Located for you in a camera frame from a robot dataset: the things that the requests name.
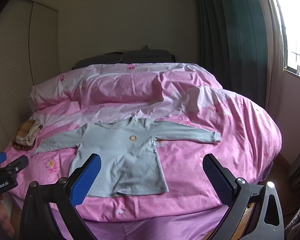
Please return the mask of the purple bed sheet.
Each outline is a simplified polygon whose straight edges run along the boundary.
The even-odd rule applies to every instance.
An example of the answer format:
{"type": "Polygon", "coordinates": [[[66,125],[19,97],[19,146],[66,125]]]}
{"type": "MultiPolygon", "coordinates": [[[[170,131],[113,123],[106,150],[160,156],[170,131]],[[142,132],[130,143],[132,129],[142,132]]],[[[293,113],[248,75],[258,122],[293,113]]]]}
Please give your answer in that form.
{"type": "Polygon", "coordinates": [[[132,222],[84,222],[98,239],[205,239],[221,221],[226,210],[226,206],[220,206],[188,215],[132,222]]]}

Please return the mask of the pink floral duvet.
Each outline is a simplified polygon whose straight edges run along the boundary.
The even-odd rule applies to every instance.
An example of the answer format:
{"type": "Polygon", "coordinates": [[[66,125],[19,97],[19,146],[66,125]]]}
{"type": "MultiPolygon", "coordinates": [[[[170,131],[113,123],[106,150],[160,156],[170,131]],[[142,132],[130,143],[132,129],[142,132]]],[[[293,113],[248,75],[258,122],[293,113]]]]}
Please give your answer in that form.
{"type": "Polygon", "coordinates": [[[91,65],[34,86],[30,106],[42,129],[11,193],[24,199],[30,182],[55,183],[96,153],[102,168],[77,209],[98,222],[217,207],[205,155],[256,183],[282,146],[262,107],[195,64],[91,65]]]}

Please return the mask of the brown plaid folded clothes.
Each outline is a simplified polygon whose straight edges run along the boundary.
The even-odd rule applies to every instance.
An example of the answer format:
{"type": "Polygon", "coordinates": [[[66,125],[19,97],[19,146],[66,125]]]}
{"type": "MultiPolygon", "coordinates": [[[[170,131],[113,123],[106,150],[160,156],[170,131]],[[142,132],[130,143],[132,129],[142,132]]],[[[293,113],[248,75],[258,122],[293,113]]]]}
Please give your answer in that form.
{"type": "Polygon", "coordinates": [[[37,135],[42,129],[38,120],[28,119],[22,123],[12,138],[12,146],[16,150],[29,151],[34,148],[37,135]]]}

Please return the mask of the dark green curtain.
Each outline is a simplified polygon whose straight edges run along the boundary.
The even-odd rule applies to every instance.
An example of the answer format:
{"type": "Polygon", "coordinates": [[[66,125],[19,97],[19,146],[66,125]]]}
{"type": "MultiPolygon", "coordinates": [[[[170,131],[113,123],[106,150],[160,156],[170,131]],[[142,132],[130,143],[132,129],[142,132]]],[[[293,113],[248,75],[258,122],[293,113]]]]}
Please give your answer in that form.
{"type": "Polygon", "coordinates": [[[199,64],[224,89],[266,106],[268,45],[259,0],[196,0],[199,64]]]}

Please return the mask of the light blue long-sleeve shirt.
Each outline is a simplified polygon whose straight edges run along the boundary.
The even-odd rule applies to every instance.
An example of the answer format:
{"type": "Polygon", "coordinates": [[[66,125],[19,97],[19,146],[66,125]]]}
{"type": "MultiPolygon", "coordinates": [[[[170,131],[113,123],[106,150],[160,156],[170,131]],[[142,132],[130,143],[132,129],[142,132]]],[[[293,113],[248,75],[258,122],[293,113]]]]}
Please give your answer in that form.
{"type": "Polygon", "coordinates": [[[78,129],[45,139],[36,153],[76,148],[69,172],[81,167],[92,153],[101,157],[101,170],[90,197],[143,196],[168,192],[157,140],[188,140],[217,144],[221,135],[192,126],[149,118],[120,120],[111,124],[88,123],[78,129]]]}

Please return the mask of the dark headboard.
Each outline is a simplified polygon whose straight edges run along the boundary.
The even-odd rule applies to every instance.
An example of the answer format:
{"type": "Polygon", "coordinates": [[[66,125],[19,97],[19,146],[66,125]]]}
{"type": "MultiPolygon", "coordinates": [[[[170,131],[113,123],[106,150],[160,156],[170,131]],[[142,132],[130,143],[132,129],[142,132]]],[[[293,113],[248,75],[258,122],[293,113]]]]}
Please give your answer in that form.
{"type": "Polygon", "coordinates": [[[117,63],[175,63],[175,55],[162,49],[130,50],[125,52],[112,52],[78,61],[72,70],[84,68],[92,64],[117,63]]]}

